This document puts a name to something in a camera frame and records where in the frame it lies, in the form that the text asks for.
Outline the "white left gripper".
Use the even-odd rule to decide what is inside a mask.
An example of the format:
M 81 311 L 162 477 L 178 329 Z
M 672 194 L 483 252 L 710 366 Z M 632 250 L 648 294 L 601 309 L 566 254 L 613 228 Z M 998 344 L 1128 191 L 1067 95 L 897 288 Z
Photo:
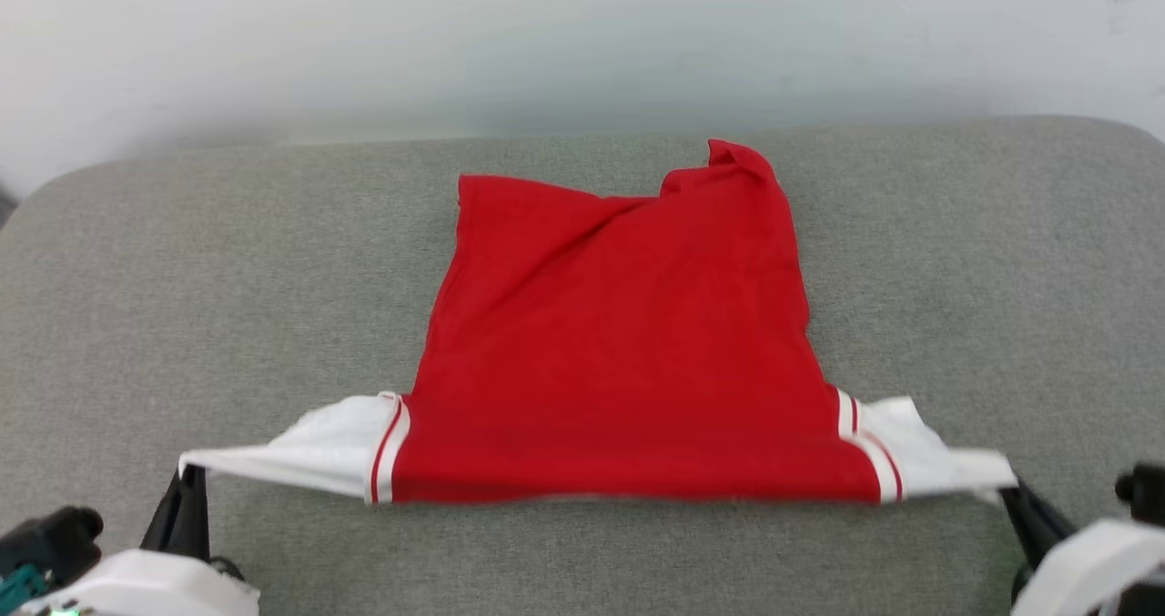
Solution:
M 259 590 L 209 562 L 207 470 L 176 470 L 140 548 L 105 557 L 17 615 L 257 615 Z

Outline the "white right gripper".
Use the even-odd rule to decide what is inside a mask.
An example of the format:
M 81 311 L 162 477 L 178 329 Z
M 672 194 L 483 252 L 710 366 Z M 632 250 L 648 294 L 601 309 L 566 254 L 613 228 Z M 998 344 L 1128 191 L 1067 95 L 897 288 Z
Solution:
M 1037 568 L 1011 615 L 1115 615 L 1122 592 L 1136 585 L 1162 588 L 1162 528 L 1102 518 L 1078 532 L 1024 480 L 998 495 L 1028 567 Z

